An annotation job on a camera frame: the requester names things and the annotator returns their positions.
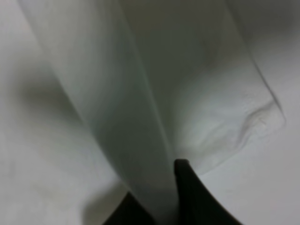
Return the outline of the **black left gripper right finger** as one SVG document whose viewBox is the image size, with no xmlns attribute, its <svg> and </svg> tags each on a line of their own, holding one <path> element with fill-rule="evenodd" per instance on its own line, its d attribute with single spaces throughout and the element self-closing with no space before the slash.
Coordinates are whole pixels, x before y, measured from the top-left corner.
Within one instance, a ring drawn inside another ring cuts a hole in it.
<svg viewBox="0 0 300 225">
<path fill-rule="evenodd" d="M 186 159 L 174 161 L 180 225 L 240 225 L 208 191 Z"/>
</svg>

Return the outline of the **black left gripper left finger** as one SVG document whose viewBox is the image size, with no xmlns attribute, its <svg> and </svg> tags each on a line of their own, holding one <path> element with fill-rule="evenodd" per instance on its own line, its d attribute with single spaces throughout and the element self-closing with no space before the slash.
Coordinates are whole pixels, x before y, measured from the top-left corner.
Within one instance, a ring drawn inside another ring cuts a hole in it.
<svg viewBox="0 0 300 225">
<path fill-rule="evenodd" d="M 152 216 L 128 192 L 104 225 L 154 225 Z"/>
</svg>

